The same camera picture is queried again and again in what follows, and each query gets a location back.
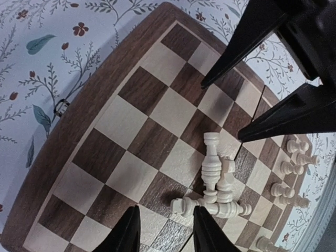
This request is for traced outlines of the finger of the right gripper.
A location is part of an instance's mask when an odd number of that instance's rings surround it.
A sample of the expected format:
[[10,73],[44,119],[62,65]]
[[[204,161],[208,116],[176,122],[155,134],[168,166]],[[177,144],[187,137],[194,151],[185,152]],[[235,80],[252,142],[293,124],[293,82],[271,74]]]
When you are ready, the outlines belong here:
[[279,135],[335,132],[335,87],[308,83],[238,132],[251,142]]

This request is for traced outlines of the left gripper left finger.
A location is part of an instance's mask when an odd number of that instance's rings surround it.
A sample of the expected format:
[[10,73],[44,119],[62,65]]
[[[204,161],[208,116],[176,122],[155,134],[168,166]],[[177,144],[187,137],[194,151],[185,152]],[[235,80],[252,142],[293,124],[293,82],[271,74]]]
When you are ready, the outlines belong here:
[[140,251],[140,234],[140,209],[137,205],[131,206],[93,252]]

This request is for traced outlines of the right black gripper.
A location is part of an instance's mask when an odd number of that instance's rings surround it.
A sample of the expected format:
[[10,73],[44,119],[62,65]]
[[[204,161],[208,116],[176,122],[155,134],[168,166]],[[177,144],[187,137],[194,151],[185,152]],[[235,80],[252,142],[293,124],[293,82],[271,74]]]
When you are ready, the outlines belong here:
[[280,24],[280,40],[303,75],[309,80],[320,78],[324,85],[334,87],[335,1],[250,0],[201,88],[208,88],[227,74]]

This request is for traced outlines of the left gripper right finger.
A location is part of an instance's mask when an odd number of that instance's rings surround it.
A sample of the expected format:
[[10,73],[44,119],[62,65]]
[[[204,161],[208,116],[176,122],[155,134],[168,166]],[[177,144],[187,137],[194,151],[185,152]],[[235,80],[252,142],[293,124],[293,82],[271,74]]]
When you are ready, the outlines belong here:
[[203,206],[194,208],[193,240],[196,252],[234,252],[236,246]]

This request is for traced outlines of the white pawn placed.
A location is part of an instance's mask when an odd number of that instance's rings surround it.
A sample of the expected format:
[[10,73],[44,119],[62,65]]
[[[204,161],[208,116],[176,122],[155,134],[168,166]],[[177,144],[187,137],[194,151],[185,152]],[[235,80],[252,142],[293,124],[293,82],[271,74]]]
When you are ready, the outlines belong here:
[[270,189],[270,194],[274,197],[287,197],[287,198],[292,198],[295,195],[294,189],[283,186],[279,183],[274,183]]
[[297,164],[304,166],[306,164],[313,164],[313,165],[317,165],[319,163],[320,159],[317,155],[313,155],[313,156],[307,156],[305,154],[298,154],[297,155]]
[[281,204],[292,205],[294,207],[300,207],[300,208],[308,208],[311,203],[311,201],[308,198],[301,197],[300,195],[296,195],[292,198],[280,196],[279,201]]
[[270,252],[288,252],[287,250],[282,247],[275,246],[272,241],[265,236],[260,237],[256,242],[256,247],[261,251],[270,251]]
[[304,167],[301,165],[293,165],[290,162],[283,161],[280,167],[281,173],[285,175],[289,174],[295,174],[295,175],[301,175],[304,173]]

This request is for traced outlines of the wooden chess board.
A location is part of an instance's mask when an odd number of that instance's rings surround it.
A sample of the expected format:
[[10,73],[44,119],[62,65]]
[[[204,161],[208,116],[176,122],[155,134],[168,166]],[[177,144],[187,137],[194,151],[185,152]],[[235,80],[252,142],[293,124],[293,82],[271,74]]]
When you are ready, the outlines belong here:
[[[27,114],[40,131],[24,154],[27,177],[1,231],[8,251],[93,251],[130,206],[141,215],[142,251],[190,251],[193,206],[203,201],[201,163],[205,132],[219,137],[228,159],[227,186],[237,216],[215,217],[241,251],[257,240],[285,246],[292,205],[271,195],[273,184],[300,190],[303,174],[284,174],[294,164],[285,135],[241,143],[238,130],[268,110],[273,93],[247,66],[232,70],[207,90],[204,75],[224,49],[213,35],[171,3],[156,8],[100,62],[62,47],[61,58],[89,77],[63,117],[32,104],[9,107],[3,118]],[[44,141],[38,149],[37,141]]]

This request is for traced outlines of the white pawn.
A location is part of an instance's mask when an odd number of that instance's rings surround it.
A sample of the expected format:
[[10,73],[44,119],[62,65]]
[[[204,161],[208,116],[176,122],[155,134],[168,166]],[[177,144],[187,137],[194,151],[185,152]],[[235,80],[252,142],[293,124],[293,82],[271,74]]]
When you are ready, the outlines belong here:
[[300,152],[305,153],[309,149],[308,142],[296,142],[294,140],[287,141],[286,145],[287,151],[290,153]]

